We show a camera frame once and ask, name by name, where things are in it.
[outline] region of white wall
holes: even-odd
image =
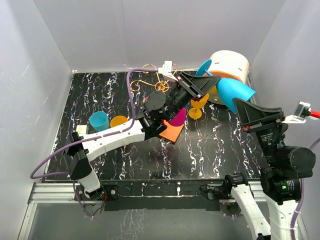
[[[17,239],[71,70],[32,0],[0,0],[0,239]]]
[[[218,50],[251,63],[285,0],[34,0],[66,62],[79,72],[173,60],[197,68]]]
[[[282,107],[291,115],[299,101],[320,111],[320,1],[287,1],[250,68],[259,105]],[[290,125],[287,145],[310,147],[320,137],[320,122]],[[313,177],[305,180],[302,218],[311,240],[319,239],[320,145]]]

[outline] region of blue fan-shaped object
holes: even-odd
[[[239,98],[247,102],[256,93],[243,82],[232,78],[221,78],[216,84],[216,90],[223,103],[235,114],[237,110],[233,99]]]
[[[201,77],[205,74],[208,74],[209,76],[212,76],[212,74],[210,72],[208,72],[208,69],[210,68],[210,65],[212,63],[211,59],[208,59],[207,61],[205,61],[201,67],[199,67],[198,71],[196,71],[195,76],[197,77]]]

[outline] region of red cable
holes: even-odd
[[[311,111],[310,117],[320,119],[320,112],[319,111]]]

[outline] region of blue object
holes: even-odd
[[[203,76],[205,73],[208,72],[208,69],[210,68],[210,65],[212,63],[211,59],[208,59],[207,61],[205,61],[201,67],[199,67],[198,71],[196,71],[195,76],[197,77],[201,77]]]
[[[221,78],[216,84],[216,90],[222,102],[235,114],[237,110],[233,99],[239,98],[247,102],[256,93],[243,82],[232,78]]]
[[[104,111],[97,111],[89,119],[90,125],[94,130],[101,132],[109,128],[108,115]]]
[[[205,73],[208,74],[208,76],[213,76],[213,75],[211,74],[211,72],[209,72],[209,71],[207,71],[207,70],[205,70]]]

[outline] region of pink object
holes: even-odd
[[[169,121],[169,124],[174,127],[179,127],[185,124],[186,116],[187,110],[185,108],[182,108],[180,112],[174,117],[174,119]]]

